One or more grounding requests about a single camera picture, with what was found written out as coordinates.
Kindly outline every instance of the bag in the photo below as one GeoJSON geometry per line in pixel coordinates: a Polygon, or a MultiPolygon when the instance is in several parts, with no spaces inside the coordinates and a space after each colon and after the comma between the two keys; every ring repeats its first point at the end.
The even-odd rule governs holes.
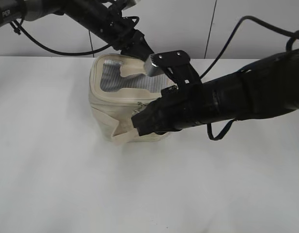
{"type": "Polygon", "coordinates": [[[90,72],[89,101],[104,137],[116,144],[158,141],[166,136],[152,133],[140,137],[131,117],[161,97],[161,90],[174,83],[166,76],[148,77],[144,62],[123,56],[103,55],[90,72]]]}

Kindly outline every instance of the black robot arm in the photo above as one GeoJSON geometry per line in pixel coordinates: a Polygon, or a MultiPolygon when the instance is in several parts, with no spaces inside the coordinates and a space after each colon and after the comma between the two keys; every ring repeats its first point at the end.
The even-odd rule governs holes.
{"type": "Polygon", "coordinates": [[[139,0],[0,0],[0,27],[20,18],[33,21],[48,14],[66,14],[124,55],[146,60],[154,52],[134,27],[138,17],[123,17],[122,10],[139,0]],[[110,7],[103,3],[111,2],[110,7]]]}
{"type": "Polygon", "coordinates": [[[161,98],[132,117],[139,135],[232,120],[219,137],[210,136],[219,140],[233,121],[278,117],[299,109],[299,50],[273,55],[206,83],[184,51],[157,54],[152,60],[169,70],[176,86],[163,90],[161,98]]]}

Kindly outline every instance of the bag opening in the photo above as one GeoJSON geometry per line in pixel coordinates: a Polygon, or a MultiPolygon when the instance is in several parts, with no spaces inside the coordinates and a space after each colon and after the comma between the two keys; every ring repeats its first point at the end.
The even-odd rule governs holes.
{"type": "Polygon", "coordinates": [[[121,61],[105,60],[100,82],[104,92],[117,92],[122,88],[145,89],[151,93],[160,93],[162,89],[170,86],[166,75],[148,77],[145,74],[133,74],[127,77],[120,75],[121,61]]]}

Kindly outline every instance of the bag strap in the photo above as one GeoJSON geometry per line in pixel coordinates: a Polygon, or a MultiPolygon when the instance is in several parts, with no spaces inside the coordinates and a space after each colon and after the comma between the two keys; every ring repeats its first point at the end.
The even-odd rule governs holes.
{"type": "Polygon", "coordinates": [[[111,133],[111,141],[116,145],[122,145],[133,140],[138,136],[137,129],[132,129],[126,133],[114,135],[117,128],[119,127],[119,121],[105,114],[104,112],[92,107],[94,116],[103,124],[112,127],[113,131],[111,133]]]}

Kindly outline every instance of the white table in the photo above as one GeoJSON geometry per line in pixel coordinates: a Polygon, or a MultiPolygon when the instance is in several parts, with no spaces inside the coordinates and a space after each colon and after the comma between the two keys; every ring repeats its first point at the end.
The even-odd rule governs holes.
{"type": "Polygon", "coordinates": [[[0,233],[299,233],[299,111],[219,142],[198,127],[114,146],[91,116],[93,61],[0,57],[0,233]]]}

